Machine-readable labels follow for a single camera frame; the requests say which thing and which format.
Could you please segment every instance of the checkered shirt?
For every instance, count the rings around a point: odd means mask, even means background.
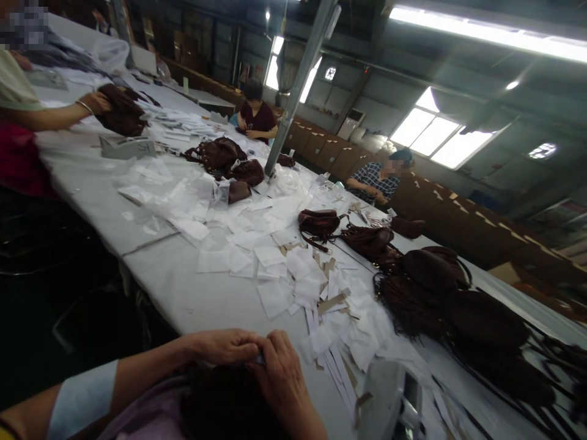
[[[386,199],[390,199],[399,185],[399,179],[397,177],[390,177],[385,180],[379,180],[379,171],[381,171],[383,165],[378,162],[369,162],[359,171],[354,173],[350,178],[358,180],[365,185],[372,186],[377,191],[381,191]],[[375,197],[370,196],[364,191],[359,189],[349,188],[349,192],[364,200],[369,205],[375,202]]]

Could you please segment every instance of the clear plastic bag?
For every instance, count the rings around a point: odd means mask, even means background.
[[[92,58],[106,73],[122,73],[127,69],[130,46],[124,40],[110,37],[98,38],[92,50]]]

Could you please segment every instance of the air conditioner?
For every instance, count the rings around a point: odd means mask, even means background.
[[[365,113],[357,109],[351,109],[347,118],[342,123],[341,129],[338,131],[338,137],[348,141],[350,134],[361,124],[364,118]]]

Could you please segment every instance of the maroon shirt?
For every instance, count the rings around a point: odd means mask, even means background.
[[[239,113],[245,121],[247,130],[270,131],[277,125],[273,110],[265,102],[261,104],[261,108],[254,117],[253,109],[247,102],[243,104]],[[266,137],[259,137],[258,140],[269,145],[269,139]]]

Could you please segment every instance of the window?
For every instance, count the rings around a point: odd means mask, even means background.
[[[493,136],[493,133],[481,131],[460,134],[463,129],[463,125],[441,116],[432,89],[428,87],[390,139],[441,165],[456,169]]]
[[[548,156],[553,154],[556,151],[555,144],[542,144],[540,147],[535,148],[534,150],[528,153],[532,159],[546,159]]]
[[[326,79],[327,81],[332,81],[334,79],[335,74],[336,74],[336,67],[334,67],[334,66],[328,67],[326,69],[326,73],[324,74],[324,79]]]
[[[282,47],[283,37],[277,35],[273,39],[273,44],[271,46],[271,56],[269,58],[269,66],[267,67],[267,75],[265,77],[265,85],[273,90],[279,90],[279,83],[277,82],[277,57],[281,52]],[[312,87],[312,83],[314,82],[314,78],[316,78],[316,73],[318,72],[318,68],[320,67],[321,61],[322,57],[320,57],[314,68],[310,70],[308,80],[306,81],[306,84],[304,85],[304,89],[300,96],[301,103],[306,102],[306,98],[308,97],[308,93],[310,91],[310,88]]]

